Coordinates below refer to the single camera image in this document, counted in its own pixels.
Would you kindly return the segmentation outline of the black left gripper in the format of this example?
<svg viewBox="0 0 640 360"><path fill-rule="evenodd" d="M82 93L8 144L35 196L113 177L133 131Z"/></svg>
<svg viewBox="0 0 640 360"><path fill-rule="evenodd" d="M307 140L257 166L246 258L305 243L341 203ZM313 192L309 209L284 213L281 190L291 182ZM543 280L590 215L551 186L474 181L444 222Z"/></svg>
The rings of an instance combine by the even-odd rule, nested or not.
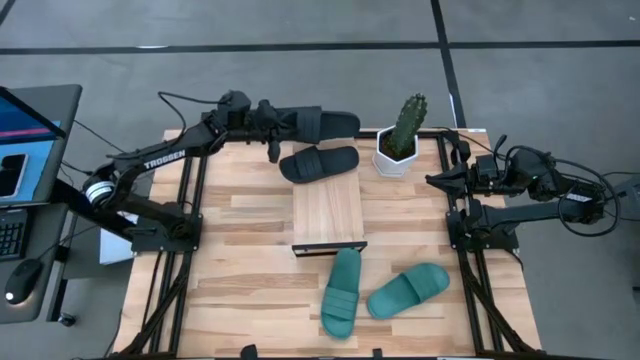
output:
<svg viewBox="0 0 640 360"><path fill-rule="evenodd" d="M268 159L270 163L277 164L281 154L280 143L273 141L279 135L279 118L276 109L269 100L262 99L258 106L251 112L250 118L253 128L257 133L256 139L262 143L268 143ZM297 114L286 113L280 118L280 136L296 137L298 135Z"/></svg>

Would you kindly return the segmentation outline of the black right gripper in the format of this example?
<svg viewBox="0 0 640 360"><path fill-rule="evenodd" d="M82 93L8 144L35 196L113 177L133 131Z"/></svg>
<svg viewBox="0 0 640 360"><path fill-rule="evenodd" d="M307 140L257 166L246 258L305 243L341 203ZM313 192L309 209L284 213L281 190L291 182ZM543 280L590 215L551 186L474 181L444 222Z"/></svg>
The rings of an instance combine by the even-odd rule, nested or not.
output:
<svg viewBox="0 0 640 360"><path fill-rule="evenodd" d="M441 184L439 188L454 199L466 195L466 167L454 167L438 175L426 175L429 184ZM470 168L467 181L468 189L473 194L504 195L505 190L500 183L501 172L495 165L474 164Z"/></svg>

